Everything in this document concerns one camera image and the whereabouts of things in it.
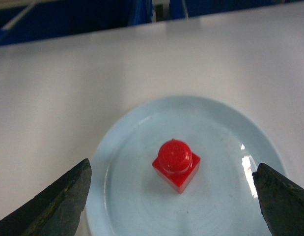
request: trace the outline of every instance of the red stud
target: red stud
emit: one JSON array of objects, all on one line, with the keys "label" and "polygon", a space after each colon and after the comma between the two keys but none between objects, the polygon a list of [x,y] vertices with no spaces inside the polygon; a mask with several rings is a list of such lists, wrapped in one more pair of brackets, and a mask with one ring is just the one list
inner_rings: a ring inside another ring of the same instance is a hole
[{"label": "red stud", "polygon": [[200,161],[186,143],[172,139],[161,146],[152,166],[161,178],[182,193],[198,171]]}]

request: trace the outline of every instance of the light blue plate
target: light blue plate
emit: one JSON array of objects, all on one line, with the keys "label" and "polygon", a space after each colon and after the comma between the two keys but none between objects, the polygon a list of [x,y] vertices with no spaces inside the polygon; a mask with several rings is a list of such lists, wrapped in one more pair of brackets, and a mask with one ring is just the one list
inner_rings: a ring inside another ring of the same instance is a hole
[{"label": "light blue plate", "polygon": [[[201,165],[183,194],[154,171],[161,145],[185,141]],[[246,117],[219,102],[175,96],[144,104],[105,135],[91,163],[86,215],[93,236],[270,236],[251,172],[285,174]]]}]

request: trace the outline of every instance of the red lego brick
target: red lego brick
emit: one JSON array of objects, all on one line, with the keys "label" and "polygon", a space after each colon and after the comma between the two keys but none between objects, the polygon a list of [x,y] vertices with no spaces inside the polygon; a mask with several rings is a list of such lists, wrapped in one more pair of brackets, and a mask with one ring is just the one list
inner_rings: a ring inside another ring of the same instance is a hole
[{"label": "red lego brick", "polygon": [[164,143],[152,166],[178,193],[182,193],[199,169],[201,158],[186,143],[172,139]]}]

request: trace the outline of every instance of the white table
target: white table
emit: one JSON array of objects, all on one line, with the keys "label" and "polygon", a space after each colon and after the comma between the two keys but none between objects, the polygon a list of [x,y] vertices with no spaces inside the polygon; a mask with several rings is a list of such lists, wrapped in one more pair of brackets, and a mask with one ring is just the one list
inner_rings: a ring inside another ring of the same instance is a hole
[{"label": "white table", "polygon": [[[254,121],[304,188],[304,2],[0,48],[0,219],[132,108],[209,97]],[[77,235],[87,235],[82,214]]]}]

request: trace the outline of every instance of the round knob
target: round knob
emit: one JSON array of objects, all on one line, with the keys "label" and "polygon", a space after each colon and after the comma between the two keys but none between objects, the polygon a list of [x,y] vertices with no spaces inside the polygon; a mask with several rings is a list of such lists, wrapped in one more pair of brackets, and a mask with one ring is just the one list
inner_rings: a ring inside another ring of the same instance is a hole
[{"label": "round knob", "polygon": [[183,141],[172,139],[161,146],[158,161],[166,172],[180,174],[192,164],[192,152]]}]

